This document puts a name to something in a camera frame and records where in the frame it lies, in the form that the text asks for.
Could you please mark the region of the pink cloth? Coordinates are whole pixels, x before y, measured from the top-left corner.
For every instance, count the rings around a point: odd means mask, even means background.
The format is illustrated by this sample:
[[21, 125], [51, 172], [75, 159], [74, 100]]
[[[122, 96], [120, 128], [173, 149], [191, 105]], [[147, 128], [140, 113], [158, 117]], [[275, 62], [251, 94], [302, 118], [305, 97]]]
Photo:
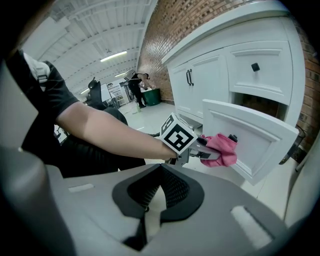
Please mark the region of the pink cloth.
[[215, 136], [201, 135], [202, 138], [207, 140], [206, 146], [220, 152], [217, 159], [201, 159], [200, 162], [210, 168], [214, 167], [229, 167], [237, 162], [237, 154], [235, 152], [237, 142], [228, 138], [222, 133]]

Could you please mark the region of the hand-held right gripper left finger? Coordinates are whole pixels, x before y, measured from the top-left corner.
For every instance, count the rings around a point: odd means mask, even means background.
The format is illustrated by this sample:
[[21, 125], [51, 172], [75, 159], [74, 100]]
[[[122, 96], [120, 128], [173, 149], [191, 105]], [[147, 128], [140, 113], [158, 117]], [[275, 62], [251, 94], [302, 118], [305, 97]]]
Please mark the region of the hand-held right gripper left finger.
[[0, 224], [17, 239], [6, 255], [164, 256], [146, 243], [143, 218], [99, 222], [102, 202], [71, 192], [57, 167], [28, 152], [0, 147], [0, 198]]

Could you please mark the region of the white shelf rack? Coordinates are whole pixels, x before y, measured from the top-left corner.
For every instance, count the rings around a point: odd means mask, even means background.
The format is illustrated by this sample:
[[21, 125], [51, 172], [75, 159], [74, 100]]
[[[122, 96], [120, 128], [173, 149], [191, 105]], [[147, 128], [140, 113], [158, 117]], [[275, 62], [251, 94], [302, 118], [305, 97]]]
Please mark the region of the white shelf rack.
[[129, 103], [125, 89], [119, 83], [108, 83], [107, 88], [118, 108]]

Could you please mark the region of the black office chair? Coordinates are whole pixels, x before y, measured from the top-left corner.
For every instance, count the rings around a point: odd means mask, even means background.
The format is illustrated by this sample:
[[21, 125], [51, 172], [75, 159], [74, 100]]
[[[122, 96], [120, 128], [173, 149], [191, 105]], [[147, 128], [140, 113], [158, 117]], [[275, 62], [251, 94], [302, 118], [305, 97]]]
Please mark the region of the black office chair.
[[104, 111], [107, 106], [102, 102], [102, 97], [101, 97], [101, 83], [96, 80], [94, 77], [88, 84], [88, 95], [86, 97], [85, 102], [87, 103], [88, 106]]

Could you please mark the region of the white vanity cabinet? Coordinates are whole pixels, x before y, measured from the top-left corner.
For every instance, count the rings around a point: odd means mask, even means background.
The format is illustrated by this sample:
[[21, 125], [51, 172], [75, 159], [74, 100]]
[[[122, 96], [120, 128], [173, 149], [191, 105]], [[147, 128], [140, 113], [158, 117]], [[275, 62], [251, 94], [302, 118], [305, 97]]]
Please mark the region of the white vanity cabinet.
[[[168, 73], [182, 64], [206, 53], [222, 50], [226, 59], [226, 47], [257, 41], [287, 41], [292, 60], [292, 91], [290, 104], [229, 90], [225, 103], [241, 105], [244, 96], [254, 96], [273, 101], [278, 110], [274, 118], [296, 128], [300, 115], [305, 90], [305, 61], [302, 44], [289, 11], [275, 0], [258, 1], [236, 8], [209, 23], [202, 25], [177, 44], [162, 59]], [[199, 118], [193, 112], [193, 86], [191, 90], [191, 113], [179, 110], [178, 114], [200, 123], [203, 127], [204, 117]]]

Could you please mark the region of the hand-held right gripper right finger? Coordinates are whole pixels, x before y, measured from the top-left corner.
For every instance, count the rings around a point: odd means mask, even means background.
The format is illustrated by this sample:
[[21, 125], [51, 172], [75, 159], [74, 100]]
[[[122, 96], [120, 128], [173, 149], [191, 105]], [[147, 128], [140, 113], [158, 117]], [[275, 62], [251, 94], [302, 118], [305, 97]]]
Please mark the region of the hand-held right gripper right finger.
[[183, 167], [174, 170], [198, 182], [204, 190], [201, 206], [189, 218], [163, 223], [143, 248], [147, 256], [246, 256], [258, 251], [249, 236], [263, 235], [238, 222], [234, 212], [251, 216], [273, 242], [288, 229], [267, 206], [231, 181]]

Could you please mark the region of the white drawer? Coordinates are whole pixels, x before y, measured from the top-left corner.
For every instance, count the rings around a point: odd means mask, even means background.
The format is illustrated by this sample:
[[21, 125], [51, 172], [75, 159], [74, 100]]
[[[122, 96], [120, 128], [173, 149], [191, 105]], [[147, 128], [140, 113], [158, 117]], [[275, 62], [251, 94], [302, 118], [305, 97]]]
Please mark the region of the white drawer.
[[[225, 49], [229, 90], [289, 105], [293, 87], [293, 64], [287, 41], [252, 41]], [[251, 65], [260, 70], [253, 72]]]
[[236, 136], [237, 161], [231, 168], [251, 185], [281, 162], [299, 134], [295, 127], [254, 109], [209, 99], [202, 102], [204, 135]]

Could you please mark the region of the green round tub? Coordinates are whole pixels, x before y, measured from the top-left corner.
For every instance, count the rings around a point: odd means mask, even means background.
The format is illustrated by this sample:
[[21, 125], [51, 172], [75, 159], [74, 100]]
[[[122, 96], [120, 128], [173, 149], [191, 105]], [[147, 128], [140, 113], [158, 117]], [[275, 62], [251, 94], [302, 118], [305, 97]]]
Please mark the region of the green round tub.
[[142, 92], [145, 104], [149, 107], [156, 106], [161, 103], [161, 93], [159, 88], [149, 89]]

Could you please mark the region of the white closed drawer front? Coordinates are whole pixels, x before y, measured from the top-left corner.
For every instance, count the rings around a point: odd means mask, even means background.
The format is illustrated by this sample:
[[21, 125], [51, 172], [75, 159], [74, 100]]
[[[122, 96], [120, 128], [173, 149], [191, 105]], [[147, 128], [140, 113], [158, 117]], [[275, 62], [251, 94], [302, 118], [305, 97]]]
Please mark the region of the white closed drawer front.
[[[287, 41], [252, 41], [225, 49], [229, 90], [289, 105], [293, 87], [293, 64]], [[260, 70], [253, 72], [251, 65]]]

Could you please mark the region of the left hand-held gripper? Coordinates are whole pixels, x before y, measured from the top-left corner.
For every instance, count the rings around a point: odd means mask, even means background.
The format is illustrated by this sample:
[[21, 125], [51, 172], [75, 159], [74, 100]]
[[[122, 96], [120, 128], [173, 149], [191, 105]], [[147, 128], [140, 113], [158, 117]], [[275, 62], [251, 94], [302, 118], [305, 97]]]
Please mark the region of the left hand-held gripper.
[[160, 140], [176, 153], [176, 158], [166, 160], [166, 164], [184, 165], [189, 157], [202, 160], [217, 160], [221, 153], [207, 147], [208, 140], [197, 136], [192, 127], [172, 112], [160, 128]]

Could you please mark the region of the person's black shirt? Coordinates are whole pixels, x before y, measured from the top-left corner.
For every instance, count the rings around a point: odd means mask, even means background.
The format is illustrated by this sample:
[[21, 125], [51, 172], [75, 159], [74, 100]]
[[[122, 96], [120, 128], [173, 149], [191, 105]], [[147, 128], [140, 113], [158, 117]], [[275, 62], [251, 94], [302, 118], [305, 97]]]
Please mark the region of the person's black shirt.
[[57, 117], [78, 100], [49, 61], [37, 61], [18, 50], [7, 66], [17, 85], [38, 111], [36, 122], [53, 125]]

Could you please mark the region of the white cabinet door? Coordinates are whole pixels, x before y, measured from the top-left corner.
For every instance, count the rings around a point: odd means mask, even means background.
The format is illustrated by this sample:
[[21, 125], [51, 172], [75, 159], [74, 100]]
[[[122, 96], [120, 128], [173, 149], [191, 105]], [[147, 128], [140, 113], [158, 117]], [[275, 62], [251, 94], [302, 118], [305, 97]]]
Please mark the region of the white cabinet door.
[[227, 102], [229, 100], [229, 76], [223, 51], [215, 50], [189, 61], [192, 69], [194, 114], [203, 118], [203, 100]]
[[173, 68], [169, 75], [176, 108], [181, 111], [191, 113], [191, 86], [187, 83], [186, 77], [188, 69], [188, 63], [184, 63]]

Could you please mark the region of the person's left forearm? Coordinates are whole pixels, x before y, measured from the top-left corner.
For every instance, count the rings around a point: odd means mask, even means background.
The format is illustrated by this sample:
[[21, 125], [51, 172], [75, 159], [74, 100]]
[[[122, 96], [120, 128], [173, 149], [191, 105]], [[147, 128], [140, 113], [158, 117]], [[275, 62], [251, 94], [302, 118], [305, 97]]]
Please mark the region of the person's left forearm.
[[56, 123], [71, 135], [115, 155], [164, 161], [177, 157], [161, 140], [79, 101], [67, 107]]

